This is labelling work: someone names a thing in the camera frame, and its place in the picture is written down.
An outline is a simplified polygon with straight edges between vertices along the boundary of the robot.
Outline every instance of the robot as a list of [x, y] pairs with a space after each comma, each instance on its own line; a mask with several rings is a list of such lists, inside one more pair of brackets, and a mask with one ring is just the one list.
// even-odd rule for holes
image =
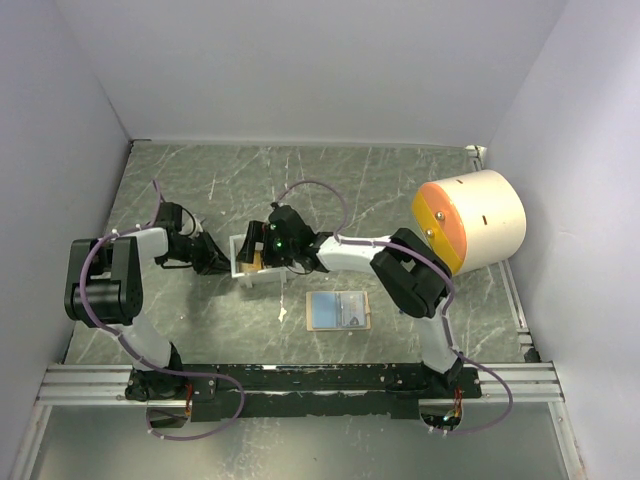
[[[233, 259], [252, 263], [256, 250], [265, 267], [287, 266], [311, 272], [357, 271], [376, 275], [398, 308], [414, 317], [422, 344], [419, 363], [368, 365], [183, 365], [175, 346], [142, 312], [140, 263], [154, 259], [162, 268], [192, 268], [198, 275], [226, 274], [230, 261], [201, 223], [182, 206], [163, 201], [151, 228], [118, 236], [101, 245], [89, 267], [84, 294], [91, 308], [123, 345], [133, 366], [124, 395], [128, 400], [162, 402], [191, 397], [192, 421], [229, 418], [244, 387], [243, 417], [390, 414], [418, 417], [418, 400], [452, 399], [464, 391], [478, 398], [477, 370], [463, 367], [449, 322], [442, 315], [449, 292], [447, 265], [407, 228], [380, 238], [338, 237], [314, 232], [296, 210], [272, 204], [267, 222], [251, 221], [245, 243]], [[84, 308], [81, 271], [98, 239], [72, 243], [65, 289], [69, 318], [96, 328]], [[413, 262], [406, 252], [426, 258]], [[193, 377], [186, 373], [199, 372]], [[236, 384], [213, 381], [233, 377]], [[447, 426], [439, 416], [436, 425]]]

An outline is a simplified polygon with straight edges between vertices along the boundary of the gray wall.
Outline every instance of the gray wall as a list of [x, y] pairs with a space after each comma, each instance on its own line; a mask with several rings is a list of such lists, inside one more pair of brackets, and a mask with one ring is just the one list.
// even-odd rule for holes
[[593, 479], [640, 471], [640, 3], [573, 1], [489, 146], [527, 211], [513, 259]]
[[53, 1], [0, 2], [0, 478], [71, 321], [71, 240], [100, 232], [127, 141]]
[[133, 138], [486, 145], [565, 0], [58, 0]]

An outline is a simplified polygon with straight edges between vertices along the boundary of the white wall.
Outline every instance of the white wall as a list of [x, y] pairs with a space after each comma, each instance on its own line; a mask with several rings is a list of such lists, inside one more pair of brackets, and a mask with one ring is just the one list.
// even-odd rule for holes
[[127, 140], [55, 3], [0, 1], [0, 478], [71, 333], [70, 242], [98, 234]]
[[486, 145], [566, 0], [58, 0], [133, 138]]
[[489, 146], [522, 197], [512, 265], [593, 479], [640, 475], [640, 3], [571, 1]]

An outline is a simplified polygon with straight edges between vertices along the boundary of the white box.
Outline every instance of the white box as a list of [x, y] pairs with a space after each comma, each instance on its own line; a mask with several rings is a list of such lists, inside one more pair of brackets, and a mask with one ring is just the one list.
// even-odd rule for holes
[[232, 235], [229, 237], [229, 259], [231, 260], [231, 278], [238, 280], [240, 285], [251, 288], [256, 283], [280, 282], [287, 283], [287, 279], [296, 274], [286, 267], [265, 268], [256, 272], [241, 272], [236, 262], [236, 256], [242, 248], [246, 235]]

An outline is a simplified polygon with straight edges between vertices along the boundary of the marble tabletop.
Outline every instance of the marble tabletop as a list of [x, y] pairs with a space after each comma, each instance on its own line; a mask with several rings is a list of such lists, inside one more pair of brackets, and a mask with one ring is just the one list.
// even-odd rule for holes
[[[245, 233], [251, 219], [264, 220], [269, 203], [300, 179], [335, 186], [349, 203], [349, 236], [382, 236], [399, 227], [416, 229], [411, 201], [417, 188], [474, 171], [461, 148], [445, 147], [259, 147], [159, 145], [136, 142], [127, 163], [108, 229], [145, 222], [157, 178], [165, 198], [199, 218], [216, 243]], [[301, 186], [287, 203], [318, 230], [342, 218], [328, 191]], [[285, 285], [247, 289], [230, 275], [198, 276], [144, 264], [144, 310], [178, 348], [186, 363], [356, 363], [420, 359], [414, 321], [398, 311], [376, 277], [353, 272], [314, 273]], [[458, 344], [481, 362], [522, 362], [516, 323], [498, 265], [455, 277], [451, 322]], [[306, 292], [368, 292], [372, 328], [309, 332]], [[66, 363], [124, 364], [127, 357], [106, 334], [75, 326]]]

